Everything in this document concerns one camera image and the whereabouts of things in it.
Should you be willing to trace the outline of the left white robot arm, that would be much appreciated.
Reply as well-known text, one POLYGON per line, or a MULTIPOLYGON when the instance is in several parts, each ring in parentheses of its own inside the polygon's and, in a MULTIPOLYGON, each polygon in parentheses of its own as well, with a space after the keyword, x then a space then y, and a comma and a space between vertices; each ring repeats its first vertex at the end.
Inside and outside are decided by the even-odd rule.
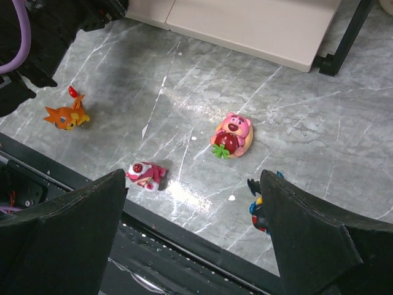
POLYGON ((124 0, 1 1, 1 116, 14 112, 54 75, 80 30, 99 30, 125 17, 124 0))

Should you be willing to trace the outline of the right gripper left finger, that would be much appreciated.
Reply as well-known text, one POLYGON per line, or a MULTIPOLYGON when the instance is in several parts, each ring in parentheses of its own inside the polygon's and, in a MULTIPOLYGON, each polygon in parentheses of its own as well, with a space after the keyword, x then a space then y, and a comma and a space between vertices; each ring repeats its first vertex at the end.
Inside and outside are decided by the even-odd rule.
POLYGON ((1 294, 98 294, 125 198, 118 169, 1 216, 1 294))

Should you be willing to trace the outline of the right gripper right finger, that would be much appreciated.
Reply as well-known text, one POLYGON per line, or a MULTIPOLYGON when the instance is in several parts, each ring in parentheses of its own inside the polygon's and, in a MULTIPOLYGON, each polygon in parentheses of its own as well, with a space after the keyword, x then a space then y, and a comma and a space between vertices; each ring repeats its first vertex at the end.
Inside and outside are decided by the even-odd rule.
POLYGON ((340 208, 271 171, 263 209, 286 294, 392 294, 392 224, 340 208))

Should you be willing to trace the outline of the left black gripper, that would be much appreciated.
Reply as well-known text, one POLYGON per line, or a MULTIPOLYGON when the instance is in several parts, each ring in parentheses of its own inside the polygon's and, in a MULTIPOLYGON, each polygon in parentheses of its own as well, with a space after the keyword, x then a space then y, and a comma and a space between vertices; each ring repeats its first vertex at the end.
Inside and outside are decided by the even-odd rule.
POLYGON ((128 10, 127 0, 71 1, 71 31, 94 31, 122 19, 128 10))

